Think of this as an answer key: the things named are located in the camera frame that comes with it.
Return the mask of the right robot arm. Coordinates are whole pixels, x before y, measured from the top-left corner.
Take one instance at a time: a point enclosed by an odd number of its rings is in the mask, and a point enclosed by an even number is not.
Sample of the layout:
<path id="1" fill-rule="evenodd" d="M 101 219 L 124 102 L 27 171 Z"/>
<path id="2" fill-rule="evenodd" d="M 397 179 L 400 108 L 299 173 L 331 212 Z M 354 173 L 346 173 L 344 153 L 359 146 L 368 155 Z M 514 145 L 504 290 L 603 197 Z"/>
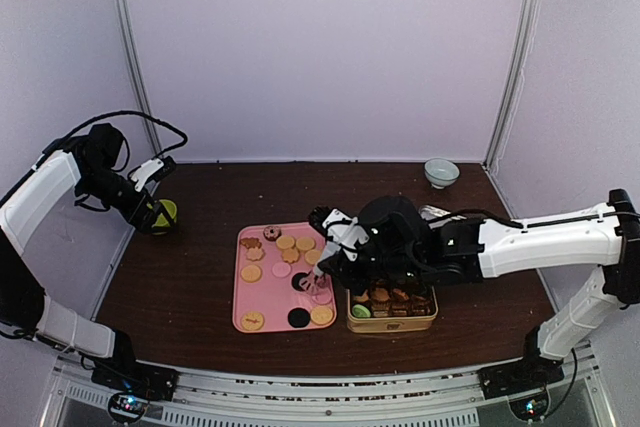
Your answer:
<path id="1" fill-rule="evenodd" d="M 408 198 L 384 196 L 354 217 L 317 207 L 308 222 L 326 241 L 311 281 L 330 276 L 353 294 L 381 280 L 458 285 L 531 269 L 593 266 L 569 304 L 529 334 L 512 370 L 526 389 L 560 366 L 614 310 L 639 301 L 639 214 L 623 189 L 590 208 L 521 220 L 481 209 L 426 219 Z"/>

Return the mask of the green sandwich cookie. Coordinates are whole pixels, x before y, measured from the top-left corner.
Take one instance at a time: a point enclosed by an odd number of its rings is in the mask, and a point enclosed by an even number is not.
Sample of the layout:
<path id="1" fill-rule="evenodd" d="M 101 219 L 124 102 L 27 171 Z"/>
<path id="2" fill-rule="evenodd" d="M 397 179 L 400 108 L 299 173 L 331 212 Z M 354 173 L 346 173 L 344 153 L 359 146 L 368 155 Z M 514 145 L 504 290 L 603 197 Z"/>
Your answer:
<path id="1" fill-rule="evenodd" d="M 372 316 L 369 308 L 362 304 L 354 304 L 351 307 L 351 315 L 357 319 L 367 319 Z"/>

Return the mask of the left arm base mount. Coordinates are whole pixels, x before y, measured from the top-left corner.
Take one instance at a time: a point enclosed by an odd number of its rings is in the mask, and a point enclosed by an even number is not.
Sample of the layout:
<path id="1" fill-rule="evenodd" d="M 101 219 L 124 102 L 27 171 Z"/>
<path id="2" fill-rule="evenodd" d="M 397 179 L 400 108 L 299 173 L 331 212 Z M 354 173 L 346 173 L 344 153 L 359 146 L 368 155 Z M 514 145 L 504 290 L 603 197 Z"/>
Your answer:
<path id="1" fill-rule="evenodd" d="M 153 402 L 171 401 L 179 373 L 174 369 L 138 364 L 128 375 L 105 364 L 95 364 L 91 380 L 114 390 L 107 413 L 117 423 L 130 425 L 142 419 Z"/>

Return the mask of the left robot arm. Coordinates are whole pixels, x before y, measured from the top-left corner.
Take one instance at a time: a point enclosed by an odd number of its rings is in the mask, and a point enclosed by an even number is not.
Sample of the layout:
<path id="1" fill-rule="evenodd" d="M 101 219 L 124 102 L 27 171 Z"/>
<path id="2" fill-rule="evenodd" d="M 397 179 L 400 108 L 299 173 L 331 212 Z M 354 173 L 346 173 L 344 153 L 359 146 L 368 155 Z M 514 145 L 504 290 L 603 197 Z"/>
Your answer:
<path id="1" fill-rule="evenodd" d="M 115 238 L 110 213 L 140 233 L 168 214 L 147 185 L 175 168 L 158 154 L 118 168 L 124 135 L 109 123 L 54 140 L 1 200 L 1 323 L 13 340 L 39 340 L 104 365 L 123 391 L 144 371 L 129 336 L 92 321 L 90 295 L 106 275 Z"/>

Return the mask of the metal serving tongs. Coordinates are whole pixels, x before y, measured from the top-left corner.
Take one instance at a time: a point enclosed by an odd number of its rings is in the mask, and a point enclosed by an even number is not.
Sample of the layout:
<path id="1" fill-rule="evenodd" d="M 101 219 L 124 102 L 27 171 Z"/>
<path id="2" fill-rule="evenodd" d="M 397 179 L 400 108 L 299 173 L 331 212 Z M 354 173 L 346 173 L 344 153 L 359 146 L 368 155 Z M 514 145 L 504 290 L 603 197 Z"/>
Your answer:
<path id="1" fill-rule="evenodd" d="M 305 292 L 309 296 L 312 296 L 317 291 L 325 290 L 328 288 L 328 280 L 331 278 L 331 276 L 326 272 L 326 264 L 328 262 L 328 259 L 338 253 L 339 250 L 340 247 L 337 243 L 333 241 L 328 241 L 326 243 L 324 249 L 322 250 L 322 255 L 319 261 L 309 271 L 313 277 L 313 285 L 308 291 Z"/>

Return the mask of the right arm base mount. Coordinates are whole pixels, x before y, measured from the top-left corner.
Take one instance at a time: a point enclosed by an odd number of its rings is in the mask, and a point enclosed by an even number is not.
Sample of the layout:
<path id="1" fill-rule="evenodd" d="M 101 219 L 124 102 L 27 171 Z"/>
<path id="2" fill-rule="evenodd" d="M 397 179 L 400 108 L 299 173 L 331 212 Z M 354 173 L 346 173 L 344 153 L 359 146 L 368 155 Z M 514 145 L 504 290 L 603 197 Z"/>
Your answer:
<path id="1" fill-rule="evenodd" d="M 564 379 L 562 362 L 520 359 L 478 371 L 486 400 L 506 397 L 516 419 L 533 423 L 551 413 L 550 384 Z"/>

